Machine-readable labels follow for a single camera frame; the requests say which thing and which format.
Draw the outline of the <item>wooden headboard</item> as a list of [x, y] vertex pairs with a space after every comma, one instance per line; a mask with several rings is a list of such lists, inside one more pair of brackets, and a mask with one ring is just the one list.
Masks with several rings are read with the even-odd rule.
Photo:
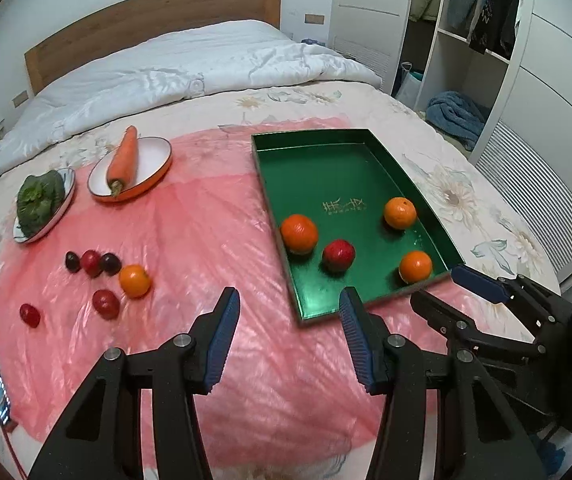
[[55, 32], [24, 54], [33, 93], [77, 68], [168, 32], [227, 21], [280, 27], [282, 0], [124, 0]]

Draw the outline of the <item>carrot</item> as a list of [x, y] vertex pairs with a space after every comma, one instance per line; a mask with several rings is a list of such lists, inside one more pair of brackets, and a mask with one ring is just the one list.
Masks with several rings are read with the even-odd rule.
[[137, 128], [129, 126], [106, 172], [106, 183], [111, 197], [118, 196], [132, 183], [137, 164]]

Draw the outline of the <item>dark plum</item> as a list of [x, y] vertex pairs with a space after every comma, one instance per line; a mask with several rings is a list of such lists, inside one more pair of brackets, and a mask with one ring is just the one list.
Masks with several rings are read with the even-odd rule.
[[116, 275], [122, 268], [121, 260], [112, 252], [105, 252], [100, 257], [100, 270], [109, 276]]
[[66, 252], [65, 267], [70, 273], [78, 273], [81, 270], [80, 257], [75, 252]]

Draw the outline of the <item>white duvet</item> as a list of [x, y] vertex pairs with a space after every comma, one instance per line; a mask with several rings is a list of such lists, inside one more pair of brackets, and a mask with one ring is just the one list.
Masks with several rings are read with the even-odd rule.
[[310, 81], [382, 80], [319, 44], [291, 40], [262, 21], [168, 32], [72, 70], [40, 91], [0, 141], [0, 177], [50, 146], [106, 122], [220, 92]]

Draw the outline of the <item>green tray box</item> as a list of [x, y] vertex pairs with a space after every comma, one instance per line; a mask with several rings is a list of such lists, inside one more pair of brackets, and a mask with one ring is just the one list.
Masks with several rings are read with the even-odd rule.
[[[434, 282], [462, 264], [423, 193], [370, 130], [258, 133], [251, 142], [274, 226], [303, 214], [318, 228], [318, 244], [309, 255], [296, 256], [281, 240], [276, 243], [299, 324], [335, 316], [347, 286], [355, 287], [366, 304], [412, 292], [398, 272], [412, 250], [430, 255]], [[404, 231], [390, 228], [382, 214], [393, 197], [406, 197], [416, 208], [415, 223]], [[348, 240], [356, 250], [344, 273], [329, 272], [322, 263], [333, 240]]]

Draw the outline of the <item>large front orange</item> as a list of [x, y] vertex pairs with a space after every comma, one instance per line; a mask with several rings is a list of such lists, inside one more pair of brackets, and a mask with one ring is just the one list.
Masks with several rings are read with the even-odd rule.
[[285, 247], [297, 256], [310, 254], [318, 244], [318, 228], [303, 214], [292, 214], [280, 225]]

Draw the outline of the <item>white bag on floor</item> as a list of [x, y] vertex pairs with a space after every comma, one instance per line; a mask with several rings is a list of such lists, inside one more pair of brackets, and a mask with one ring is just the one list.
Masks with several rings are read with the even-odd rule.
[[400, 64], [400, 86], [394, 97], [405, 106], [414, 108], [422, 81], [423, 74], [413, 70], [411, 62], [402, 62]]

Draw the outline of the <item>white wardrobe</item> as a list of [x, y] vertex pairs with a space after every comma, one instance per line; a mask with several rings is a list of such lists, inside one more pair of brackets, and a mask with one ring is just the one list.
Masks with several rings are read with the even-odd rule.
[[[487, 274], [572, 282], [572, 0], [521, 0], [512, 55], [472, 50], [446, 24], [412, 22], [411, 0], [333, 0], [330, 46], [382, 77], [390, 94], [405, 55], [423, 70], [414, 129], [394, 151], [464, 260]], [[490, 116], [475, 148], [426, 120], [458, 91]]]

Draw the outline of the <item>floral bed sheet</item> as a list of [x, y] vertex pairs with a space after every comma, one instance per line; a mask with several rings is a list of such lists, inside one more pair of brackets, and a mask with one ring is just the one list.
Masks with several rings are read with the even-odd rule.
[[0, 461], [31, 465], [102, 352], [158, 347], [226, 286], [242, 315], [220, 384], [197, 399], [219, 478], [361, 479], [382, 400], [337, 321], [300, 328], [251, 153], [271, 130], [365, 128], [465, 261], [558, 281], [521, 216], [407, 107], [367, 84], [112, 99], [93, 129], [0, 177]]

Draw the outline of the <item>small orange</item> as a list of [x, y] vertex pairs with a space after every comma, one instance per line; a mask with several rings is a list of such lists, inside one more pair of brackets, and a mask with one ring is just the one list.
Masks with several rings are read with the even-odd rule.
[[131, 299], [144, 297], [152, 287], [152, 279], [139, 264], [124, 266], [118, 273], [118, 281], [122, 291]]

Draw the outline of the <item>pink plastic sheet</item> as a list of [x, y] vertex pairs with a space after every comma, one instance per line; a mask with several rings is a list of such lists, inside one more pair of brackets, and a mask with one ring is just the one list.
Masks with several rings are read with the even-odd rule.
[[[164, 180], [121, 206], [81, 191], [58, 226], [29, 247], [0, 255], [0, 357], [13, 416], [44, 441], [82, 379], [109, 346], [158, 347], [209, 310], [226, 286], [242, 314], [223, 378], [198, 400], [207, 454], [218, 467], [297, 465], [344, 455], [373, 440], [382, 404], [356, 381], [336, 320], [295, 318], [274, 226], [251, 146], [252, 129], [181, 136]], [[118, 274], [70, 273], [66, 252], [94, 249], [139, 264], [152, 279], [141, 298], [122, 291]], [[120, 300], [114, 320], [92, 306], [96, 290]], [[31, 328], [19, 308], [32, 304]], [[392, 330], [440, 351], [443, 339], [405, 296], [369, 302]]]

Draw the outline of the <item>orange rimmed white plate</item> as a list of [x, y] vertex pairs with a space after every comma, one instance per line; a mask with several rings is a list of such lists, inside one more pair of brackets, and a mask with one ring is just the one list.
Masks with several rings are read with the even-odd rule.
[[92, 169], [86, 180], [88, 192], [100, 203], [119, 203], [133, 200], [153, 188], [172, 165], [172, 145], [160, 136], [138, 139], [138, 166], [131, 185], [117, 196], [110, 195], [106, 174], [116, 150], [105, 155]]

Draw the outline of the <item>blue folded blanket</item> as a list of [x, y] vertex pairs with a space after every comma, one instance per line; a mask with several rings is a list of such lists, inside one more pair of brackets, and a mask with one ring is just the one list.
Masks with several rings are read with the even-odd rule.
[[471, 152], [490, 116], [490, 108], [458, 91], [443, 91], [428, 101], [426, 120]]

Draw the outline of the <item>green leafy vegetable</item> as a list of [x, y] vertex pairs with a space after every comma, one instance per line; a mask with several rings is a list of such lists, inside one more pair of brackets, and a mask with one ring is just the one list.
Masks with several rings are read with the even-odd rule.
[[52, 220], [65, 200], [64, 179], [56, 170], [24, 179], [17, 194], [16, 211], [21, 231], [32, 237]]

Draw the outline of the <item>white oval dish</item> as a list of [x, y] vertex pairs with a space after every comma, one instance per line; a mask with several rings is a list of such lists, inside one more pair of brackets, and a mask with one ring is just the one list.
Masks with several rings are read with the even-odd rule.
[[71, 168], [26, 177], [16, 196], [14, 241], [34, 243], [50, 232], [70, 206], [76, 183]]

